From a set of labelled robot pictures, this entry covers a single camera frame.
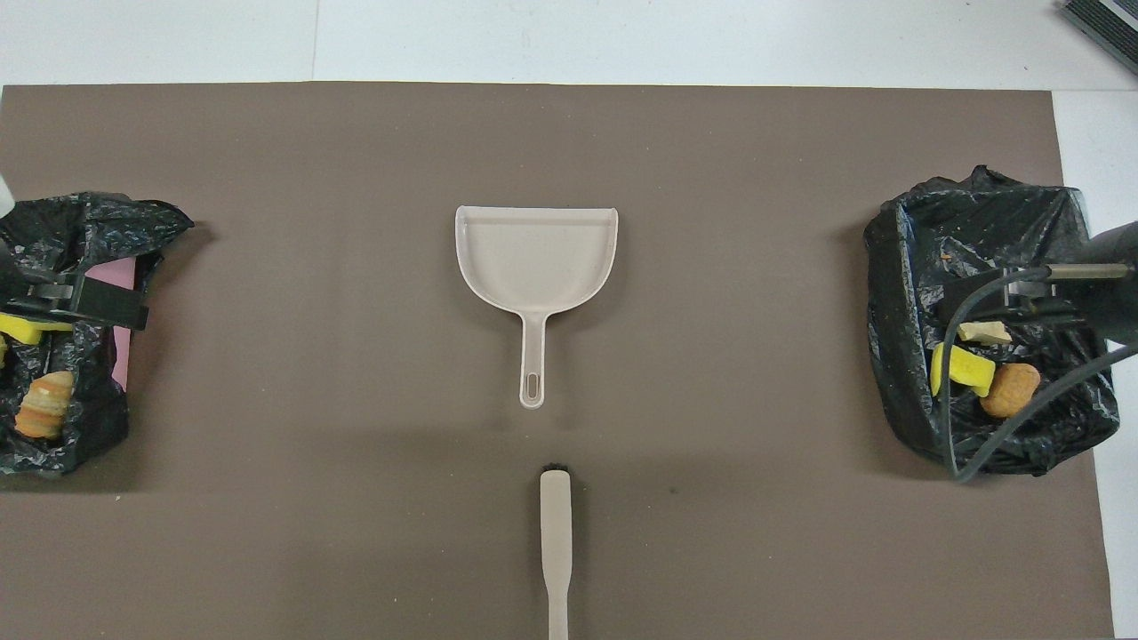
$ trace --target croissant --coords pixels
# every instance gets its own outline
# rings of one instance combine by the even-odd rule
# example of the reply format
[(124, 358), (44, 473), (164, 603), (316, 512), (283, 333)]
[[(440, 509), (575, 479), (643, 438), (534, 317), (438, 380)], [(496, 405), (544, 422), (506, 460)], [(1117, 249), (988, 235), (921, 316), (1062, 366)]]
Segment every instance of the croissant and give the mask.
[(74, 381), (71, 371), (55, 371), (32, 380), (16, 413), (16, 430), (27, 437), (59, 437)]

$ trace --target brown mat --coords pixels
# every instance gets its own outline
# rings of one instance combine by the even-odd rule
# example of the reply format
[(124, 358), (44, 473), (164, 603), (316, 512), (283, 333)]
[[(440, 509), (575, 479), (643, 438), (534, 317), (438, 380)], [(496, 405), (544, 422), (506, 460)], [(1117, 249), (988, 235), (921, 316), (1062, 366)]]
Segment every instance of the brown mat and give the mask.
[[(537, 475), (570, 466), (570, 634), (1111, 634), (1090, 456), (956, 486), (866, 354), (877, 205), (987, 163), (1061, 183), (1034, 92), (248, 84), (3, 92), (19, 198), (182, 206), (133, 433), (6, 478), (10, 638), (539, 638)], [(461, 204), (617, 207), (549, 330), (467, 289)]]

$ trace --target white floor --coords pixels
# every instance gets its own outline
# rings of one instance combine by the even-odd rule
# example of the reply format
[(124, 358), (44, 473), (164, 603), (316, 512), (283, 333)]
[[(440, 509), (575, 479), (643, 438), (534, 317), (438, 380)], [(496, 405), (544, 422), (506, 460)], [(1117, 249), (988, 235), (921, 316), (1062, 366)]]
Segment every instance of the white floor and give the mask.
[[(1052, 0), (0, 0), (0, 87), (418, 80), (1044, 89), (1096, 230), (1138, 219), (1138, 76)], [(1138, 637), (1138, 363), (1096, 450)]]

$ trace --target trash bag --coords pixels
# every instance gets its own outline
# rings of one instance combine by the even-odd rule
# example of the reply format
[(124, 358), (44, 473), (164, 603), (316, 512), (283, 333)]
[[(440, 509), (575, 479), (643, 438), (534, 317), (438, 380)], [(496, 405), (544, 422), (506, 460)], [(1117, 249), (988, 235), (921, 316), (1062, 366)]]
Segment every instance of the trash bag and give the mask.
[[(932, 348), (945, 338), (937, 303), (943, 286), (998, 268), (1072, 262), (1087, 241), (1081, 195), (1037, 187), (975, 167), (966, 180), (934, 178), (883, 204), (866, 227), (869, 253), (868, 338), (885, 417), (898, 440), (943, 461), (943, 433), (929, 387)], [(1040, 388), (1106, 352), (1086, 326), (1009, 326), (1012, 344), (960, 344), (998, 363), (1039, 369)], [(954, 385), (951, 433), (964, 466), (1001, 422), (971, 389)], [(1044, 475), (1119, 428), (1110, 370), (1059, 396), (1012, 434), (982, 468)]]
[[(0, 238), (19, 266), (55, 273), (83, 273), (96, 264), (135, 257), (134, 288), (145, 290), (162, 261), (159, 249), (191, 227), (185, 214), (163, 202), (83, 192), (16, 203), (0, 219)], [(71, 333), (46, 333), (35, 345), (3, 339), (0, 473), (72, 471), (126, 437), (126, 394), (112, 378), (112, 327), (74, 322)], [(32, 380), (61, 370), (75, 380), (61, 437), (28, 438), (16, 432), (15, 416)]]

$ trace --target brush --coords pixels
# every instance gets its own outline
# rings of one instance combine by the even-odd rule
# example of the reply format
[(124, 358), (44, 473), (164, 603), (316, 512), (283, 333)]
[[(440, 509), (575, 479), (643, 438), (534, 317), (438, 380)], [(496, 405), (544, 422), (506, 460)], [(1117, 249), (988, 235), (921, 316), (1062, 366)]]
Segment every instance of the brush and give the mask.
[(569, 576), (572, 573), (572, 503), (569, 469), (542, 469), (542, 573), (550, 597), (550, 640), (569, 640)]

